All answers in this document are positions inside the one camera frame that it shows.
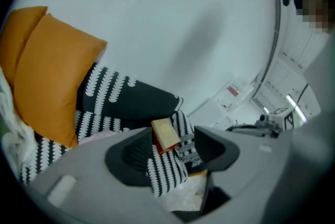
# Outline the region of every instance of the black and white blanket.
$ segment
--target black and white blanket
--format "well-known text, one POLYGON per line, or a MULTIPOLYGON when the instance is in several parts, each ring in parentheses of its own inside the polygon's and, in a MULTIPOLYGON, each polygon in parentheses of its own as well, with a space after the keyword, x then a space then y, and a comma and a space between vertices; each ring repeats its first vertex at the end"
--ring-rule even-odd
MULTIPOLYGON (((95 63, 77 94, 78 143, 101 131, 123 132, 148 127, 155 119, 169 118, 182 142, 180 148, 163 155, 155 154, 153 147, 148 175, 153 193, 158 197, 184 182, 189 174, 206 169, 194 147, 193 128, 179 110, 182 102, 180 97, 95 63)), ((22 166, 21 181, 28 184, 69 150, 40 137, 31 162, 22 166)))

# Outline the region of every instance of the white cloth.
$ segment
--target white cloth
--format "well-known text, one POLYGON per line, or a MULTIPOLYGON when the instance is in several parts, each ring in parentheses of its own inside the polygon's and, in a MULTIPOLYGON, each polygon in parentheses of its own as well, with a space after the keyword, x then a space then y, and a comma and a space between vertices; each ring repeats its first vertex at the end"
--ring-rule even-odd
POLYGON ((84 144, 84 143, 88 143, 88 142, 92 142, 92 141, 95 141, 95 140, 99 140, 99 139, 102 139, 102 138, 108 138, 108 137, 111 137, 111 136, 114 136, 114 135, 117 135, 117 134, 120 134, 120 133, 109 131, 109 130, 102 131, 102 132, 94 134, 90 137, 84 138, 82 141, 79 142, 79 145, 84 144))
POLYGON ((29 157, 37 147, 37 143, 34 130, 26 125, 15 111, 12 92, 1 67, 0 114, 10 130, 10 132, 2 136, 2 150, 12 172, 19 179, 21 165, 29 162, 29 157))

